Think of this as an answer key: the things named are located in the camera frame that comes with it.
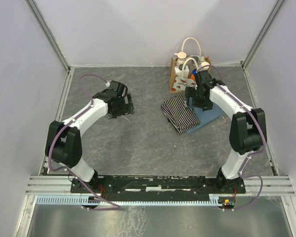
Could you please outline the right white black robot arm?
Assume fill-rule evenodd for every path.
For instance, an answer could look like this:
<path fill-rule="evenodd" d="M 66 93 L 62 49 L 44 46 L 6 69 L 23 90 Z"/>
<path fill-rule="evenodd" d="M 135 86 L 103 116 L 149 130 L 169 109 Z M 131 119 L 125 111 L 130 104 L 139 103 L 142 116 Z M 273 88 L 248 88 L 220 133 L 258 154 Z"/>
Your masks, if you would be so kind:
<path fill-rule="evenodd" d="M 207 70 L 195 74 L 196 85 L 185 89 L 186 105 L 204 112 L 218 106 L 231 119 L 229 143 L 231 151 L 215 179 L 206 178 L 205 186 L 214 186 L 221 193 L 243 184 L 242 171 L 251 157 L 261 152 L 267 142 L 265 112 L 240 101 L 227 86 Z"/>

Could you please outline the brown canvas tote bag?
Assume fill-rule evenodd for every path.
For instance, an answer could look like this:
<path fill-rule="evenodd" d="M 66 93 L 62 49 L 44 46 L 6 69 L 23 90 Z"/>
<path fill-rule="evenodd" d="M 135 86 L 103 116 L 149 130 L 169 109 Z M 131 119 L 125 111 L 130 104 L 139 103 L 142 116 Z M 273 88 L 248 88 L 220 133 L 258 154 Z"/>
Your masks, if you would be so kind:
<path fill-rule="evenodd" d="M 188 55 L 185 52 L 185 44 L 188 40 L 193 40 L 197 47 L 198 47 L 198 54 L 196 55 Z M 202 48 L 197 39 L 193 37 L 186 38 L 183 43 L 180 52 L 185 52 L 187 54 L 186 60 L 183 64 L 183 69 L 186 67 L 188 68 L 188 75 L 186 78 L 182 78 L 176 75 L 175 73 L 175 57 L 171 58 L 171 65 L 170 65 L 170 74 L 169 74 L 169 89 L 171 93 L 182 93 L 185 91 L 185 88 L 188 86 L 196 86 L 196 81 L 193 81 L 189 78 L 193 70 L 197 70 L 200 67 L 200 64 L 204 61 L 211 63 L 209 57 L 204 57 L 202 55 Z"/>

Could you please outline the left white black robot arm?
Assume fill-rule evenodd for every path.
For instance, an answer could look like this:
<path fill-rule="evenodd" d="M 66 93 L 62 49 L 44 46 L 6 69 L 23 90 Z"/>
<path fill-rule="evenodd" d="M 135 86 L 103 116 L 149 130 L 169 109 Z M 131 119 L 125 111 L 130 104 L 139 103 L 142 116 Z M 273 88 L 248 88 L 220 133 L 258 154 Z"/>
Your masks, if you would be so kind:
<path fill-rule="evenodd" d="M 96 93 L 90 102 L 70 118 L 49 125 L 45 145 L 48 165 L 54 161 L 67 168 L 79 180 L 89 193 L 99 187 L 98 172 L 82 158 L 83 134 L 100 118 L 107 116 L 116 119 L 134 113 L 134 105 L 128 87 L 120 82 L 111 81 L 107 88 Z"/>

